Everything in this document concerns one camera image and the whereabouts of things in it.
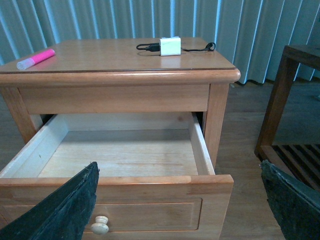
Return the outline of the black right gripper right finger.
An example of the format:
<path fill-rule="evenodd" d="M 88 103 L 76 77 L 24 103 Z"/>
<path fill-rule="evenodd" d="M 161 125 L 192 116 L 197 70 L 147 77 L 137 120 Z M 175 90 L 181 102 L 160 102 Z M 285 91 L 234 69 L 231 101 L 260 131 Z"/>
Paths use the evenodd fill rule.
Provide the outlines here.
<path fill-rule="evenodd" d="M 268 160 L 260 164 L 269 207 L 287 240 L 320 238 L 320 193 Z"/>

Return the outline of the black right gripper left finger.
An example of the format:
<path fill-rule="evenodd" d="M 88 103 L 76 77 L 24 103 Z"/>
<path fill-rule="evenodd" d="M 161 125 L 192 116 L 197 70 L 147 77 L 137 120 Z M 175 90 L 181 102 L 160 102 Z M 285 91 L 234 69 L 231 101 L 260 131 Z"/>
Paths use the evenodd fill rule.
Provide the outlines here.
<path fill-rule="evenodd" d="M 2 240 L 80 240 L 92 216 L 99 181 L 92 162 L 0 231 Z"/>

